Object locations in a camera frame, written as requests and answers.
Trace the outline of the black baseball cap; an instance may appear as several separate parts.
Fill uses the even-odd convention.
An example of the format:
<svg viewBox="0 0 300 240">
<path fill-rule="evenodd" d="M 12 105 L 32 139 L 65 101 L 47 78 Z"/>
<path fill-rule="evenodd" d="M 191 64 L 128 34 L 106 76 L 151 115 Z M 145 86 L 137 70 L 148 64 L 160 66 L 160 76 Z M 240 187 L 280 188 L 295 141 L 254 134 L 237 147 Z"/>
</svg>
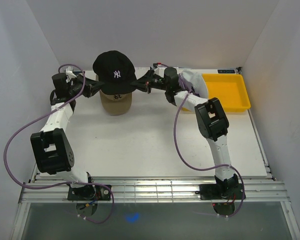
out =
<svg viewBox="0 0 300 240">
<path fill-rule="evenodd" d="M 135 67 L 131 60 L 117 50 L 101 53 L 95 59 L 92 69 L 98 80 L 104 83 L 101 91 L 106 95 L 125 95 L 136 90 Z"/>
</svg>

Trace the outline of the beige baseball cap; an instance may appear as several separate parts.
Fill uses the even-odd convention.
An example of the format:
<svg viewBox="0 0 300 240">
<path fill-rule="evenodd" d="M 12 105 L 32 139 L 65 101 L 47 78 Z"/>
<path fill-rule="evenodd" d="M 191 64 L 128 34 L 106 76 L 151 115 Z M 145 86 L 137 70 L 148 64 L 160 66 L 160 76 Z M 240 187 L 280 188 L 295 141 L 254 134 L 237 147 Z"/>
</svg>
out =
<svg viewBox="0 0 300 240">
<path fill-rule="evenodd" d="M 99 93 L 102 107 L 111 116 L 126 114 L 132 105 L 133 94 L 105 94 Z"/>
</svg>

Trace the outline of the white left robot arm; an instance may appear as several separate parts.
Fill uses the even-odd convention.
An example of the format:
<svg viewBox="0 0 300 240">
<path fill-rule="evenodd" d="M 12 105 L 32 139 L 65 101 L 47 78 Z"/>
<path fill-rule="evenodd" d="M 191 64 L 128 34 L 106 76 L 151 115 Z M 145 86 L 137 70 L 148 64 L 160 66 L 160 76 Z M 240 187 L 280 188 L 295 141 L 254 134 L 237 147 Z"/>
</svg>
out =
<svg viewBox="0 0 300 240">
<path fill-rule="evenodd" d="M 75 155 L 66 136 L 66 128 L 76 107 L 75 96 L 90 98 L 103 82 L 57 73 L 52 76 L 54 90 L 50 94 L 51 115 L 43 128 L 30 136 L 36 165 L 41 173 L 63 178 L 70 193 L 82 200 L 93 199 L 96 187 L 91 175 L 75 168 Z"/>
</svg>

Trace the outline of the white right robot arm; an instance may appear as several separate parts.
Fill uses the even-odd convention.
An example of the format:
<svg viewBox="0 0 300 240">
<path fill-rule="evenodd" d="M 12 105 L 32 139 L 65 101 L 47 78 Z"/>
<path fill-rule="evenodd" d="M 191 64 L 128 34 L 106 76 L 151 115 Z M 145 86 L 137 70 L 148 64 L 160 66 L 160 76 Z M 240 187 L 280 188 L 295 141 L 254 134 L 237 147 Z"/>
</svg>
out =
<svg viewBox="0 0 300 240">
<path fill-rule="evenodd" d="M 131 83 L 135 89 L 150 93 L 152 89 L 164 90 L 167 101 L 179 109 L 193 112 L 201 135 L 207 140 L 212 153 L 215 183 L 201 184 L 197 195 L 203 200 L 243 199 L 242 177 L 232 166 L 227 135 L 229 120 L 218 98 L 208 98 L 208 88 L 201 73 L 167 67 L 163 76 L 153 69 Z"/>
</svg>

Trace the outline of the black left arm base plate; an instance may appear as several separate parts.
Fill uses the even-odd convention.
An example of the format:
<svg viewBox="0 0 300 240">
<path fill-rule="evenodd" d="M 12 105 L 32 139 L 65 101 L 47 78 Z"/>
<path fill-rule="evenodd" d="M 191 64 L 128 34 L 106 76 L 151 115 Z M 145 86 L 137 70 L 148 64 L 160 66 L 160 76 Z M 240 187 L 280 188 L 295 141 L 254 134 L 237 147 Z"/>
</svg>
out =
<svg viewBox="0 0 300 240">
<path fill-rule="evenodd" d="M 68 201 L 109 201 L 111 199 L 110 190 L 99 185 L 84 185 L 78 188 L 69 187 Z"/>
</svg>

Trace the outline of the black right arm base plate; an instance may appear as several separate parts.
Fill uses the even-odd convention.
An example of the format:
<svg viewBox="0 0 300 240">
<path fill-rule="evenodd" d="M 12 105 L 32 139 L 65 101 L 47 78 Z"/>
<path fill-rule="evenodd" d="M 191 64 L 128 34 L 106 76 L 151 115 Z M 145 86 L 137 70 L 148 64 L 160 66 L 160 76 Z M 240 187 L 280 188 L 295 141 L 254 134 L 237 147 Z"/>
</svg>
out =
<svg viewBox="0 0 300 240">
<path fill-rule="evenodd" d="M 246 194 L 243 193 L 243 185 L 241 183 L 228 189 L 222 189 L 216 183 L 200 184 L 199 190 L 194 193 L 199 195 L 201 200 L 227 200 L 234 199 L 234 197 L 236 200 L 241 200 L 242 198 L 246 198 Z"/>
</svg>

